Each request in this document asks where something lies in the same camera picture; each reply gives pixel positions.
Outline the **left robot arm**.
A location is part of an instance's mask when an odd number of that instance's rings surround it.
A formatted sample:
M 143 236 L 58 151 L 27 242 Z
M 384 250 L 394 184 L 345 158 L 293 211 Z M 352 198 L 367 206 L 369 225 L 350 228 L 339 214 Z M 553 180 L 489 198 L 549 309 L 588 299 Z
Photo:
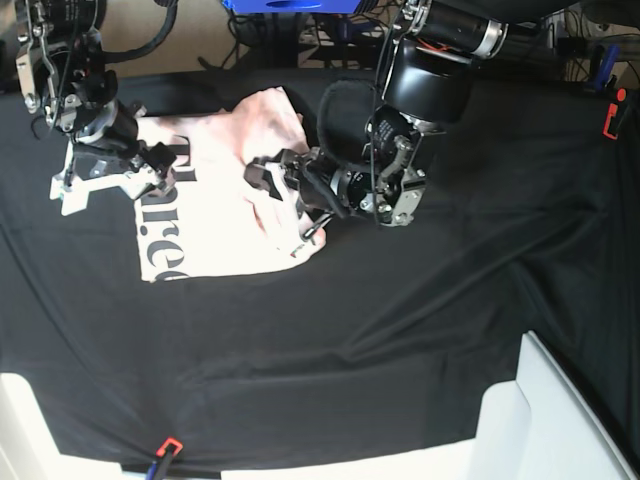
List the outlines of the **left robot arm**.
M 307 153 L 283 149 L 258 157 L 244 179 L 289 203 L 295 214 L 311 214 L 310 224 L 299 227 L 304 243 L 334 218 L 407 226 L 427 190 L 427 170 L 445 128 L 461 118 L 468 103 L 474 71 L 507 41 L 547 39 L 533 20 L 507 23 L 441 1 L 406 1 L 383 40 L 360 158 L 339 153 L 327 137 L 332 98 L 360 85 L 339 80 L 321 98 L 318 146 Z

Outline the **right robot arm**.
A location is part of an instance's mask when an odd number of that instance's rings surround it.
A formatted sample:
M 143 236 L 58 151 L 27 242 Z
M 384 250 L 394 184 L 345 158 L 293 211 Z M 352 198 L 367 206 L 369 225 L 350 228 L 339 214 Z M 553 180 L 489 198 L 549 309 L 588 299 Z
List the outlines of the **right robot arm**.
M 50 197 L 61 213 L 87 208 L 92 193 L 118 188 L 133 201 L 165 196 L 175 185 L 175 154 L 139 137 L 141 103 L 117 98 L 111 65 L 146 56 L 172 31 L 178 4 L 162 1 L 165 19 L 145 45 L 124 52 L 102 47 L 103 1 L 17 1 L 17 76 L 24 104 L 49 130 L 68 140 L 62 170 L 51 179 Z

